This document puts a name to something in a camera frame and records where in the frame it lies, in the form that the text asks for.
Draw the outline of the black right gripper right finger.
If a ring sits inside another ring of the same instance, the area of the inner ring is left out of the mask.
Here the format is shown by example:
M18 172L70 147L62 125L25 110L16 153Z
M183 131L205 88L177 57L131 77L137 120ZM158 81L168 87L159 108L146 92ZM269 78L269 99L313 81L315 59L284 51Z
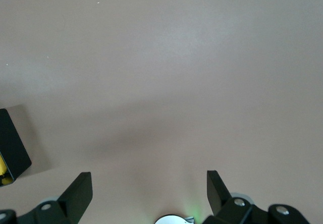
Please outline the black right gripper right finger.
M296 208L273 204L262 210L242 197L233 197L217 171L207 171L207 198L213 212L204 223L280 223L309 224Z

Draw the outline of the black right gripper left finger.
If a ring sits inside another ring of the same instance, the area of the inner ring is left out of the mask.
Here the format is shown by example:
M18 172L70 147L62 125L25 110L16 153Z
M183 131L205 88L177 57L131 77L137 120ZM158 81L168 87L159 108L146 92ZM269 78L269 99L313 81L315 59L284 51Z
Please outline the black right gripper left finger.
M1 223L78 223L91 200L91 173L82 172L57 200L45 201L21 216L13 209L1 210Z

